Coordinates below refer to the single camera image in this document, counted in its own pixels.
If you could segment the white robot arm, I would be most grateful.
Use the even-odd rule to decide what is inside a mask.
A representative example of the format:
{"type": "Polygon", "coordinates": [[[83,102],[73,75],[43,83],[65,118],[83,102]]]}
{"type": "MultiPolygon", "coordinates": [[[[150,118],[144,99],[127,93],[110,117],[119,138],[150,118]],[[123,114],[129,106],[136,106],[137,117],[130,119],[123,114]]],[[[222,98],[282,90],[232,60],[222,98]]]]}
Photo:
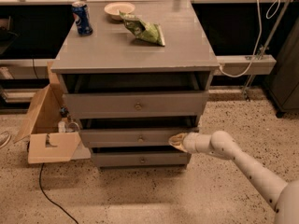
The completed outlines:
{"type": "Polygon", "coordinates": [[[171,136],[168,143],[186,153],[205,153],[233,161],[275,211],[274,224],[299,224],[299,180],[284,181],[243,151],[227,132],[179,133],[171,136]]]}

